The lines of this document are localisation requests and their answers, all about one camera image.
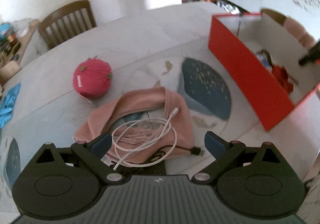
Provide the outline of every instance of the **blue fabric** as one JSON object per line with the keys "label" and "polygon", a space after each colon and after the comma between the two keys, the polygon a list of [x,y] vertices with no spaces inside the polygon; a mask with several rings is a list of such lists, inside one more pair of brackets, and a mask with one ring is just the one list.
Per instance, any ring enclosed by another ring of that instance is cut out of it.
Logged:
{"label": "blue fabric", "polygon": [[21,83],[11,88],[0,106],[0,129],[12,118],[14,103],[16,102],[20,87]]}

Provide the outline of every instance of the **pink yarn ball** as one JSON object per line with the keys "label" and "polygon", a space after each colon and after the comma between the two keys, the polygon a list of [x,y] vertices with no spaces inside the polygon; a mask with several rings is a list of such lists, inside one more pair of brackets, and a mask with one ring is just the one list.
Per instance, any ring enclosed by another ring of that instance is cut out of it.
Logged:
{"label": "pink yarn ball", "polygon": [[79,64],[73,73],[73,87],[85,98],[103,96],[111,85],[112,70],[107,62],[94,58]]}

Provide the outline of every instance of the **pink towel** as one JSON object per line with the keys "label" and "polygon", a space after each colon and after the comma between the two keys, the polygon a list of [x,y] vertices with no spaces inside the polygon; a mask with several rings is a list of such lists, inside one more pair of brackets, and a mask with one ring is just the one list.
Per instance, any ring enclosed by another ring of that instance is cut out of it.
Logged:
{"label": "pink towel", "polygon": [[[171,112],[177,107],[178,113],[171,119],[171,125],[175,128],[178,134],[177,146],[191,149],[194,146],[194,137],[190,112],[182,96],[174,91],[170,91],[164,87],[135,90],[122,95],[119,99],[113,100],[97,109],[90,115],[88,120],[74,134],[76,141],[82,140],[90,142],[102,133],[110,130],[112,124],[119,118],[137,112],[158,109],[164,107],[164,117],[169,118]],[[124,129],[118,130],[115,133],[115,138],[118,137]],[[123,138],[118,142],[118,145],[127,149],[133,149],[141,145],[146,139],[156,135],[162,131],[162,128],[157,130],[132,127]],[[155,145],[146,150],[133,153],[127,157],[126,161],[131,163],[144,163],[151,155],[159,148],[174,143],[174,133],[169,131]],[[119,151],[120,156],[127,152]],[[181,154],[190,154],[188,150],[175,148],[167,157],[172,158]],[[106,154],[110,159],[116,158],[114,146]]]}
{"label": "pink towel", "polygon": [[298,41],[307,32],[303,25],[291,17],[287,17],[283,23],[283,28],[285,28],[290,34],[292,34]]}
{"label": "pink towel", "polygon": [[313,38],[309,33],[305,33],[299,42],[308,50],[316,45],[315,38]]}

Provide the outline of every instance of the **red shoebox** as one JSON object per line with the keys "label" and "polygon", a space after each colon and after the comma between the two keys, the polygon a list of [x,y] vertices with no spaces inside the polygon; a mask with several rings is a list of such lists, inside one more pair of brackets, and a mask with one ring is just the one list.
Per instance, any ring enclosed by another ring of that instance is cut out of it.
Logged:
{"label": "red shoebox", "polygon": [[[308,51],[265,14],[213,16],[208,47],[246,96],[266,131],[284,119],[320,81],[320,66],[298,64]],[[255,56],[261,49],[299,82],[290,95]]]}

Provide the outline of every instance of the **wooden chair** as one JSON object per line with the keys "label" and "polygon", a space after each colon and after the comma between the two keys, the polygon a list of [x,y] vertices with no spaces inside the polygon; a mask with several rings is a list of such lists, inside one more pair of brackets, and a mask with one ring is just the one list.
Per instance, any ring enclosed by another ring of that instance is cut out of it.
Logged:
{"label": "wooden chair", "polygon": [[49,49],[96,27],[90,2],[80,0],[54,11],[38,26],[39,33]]}

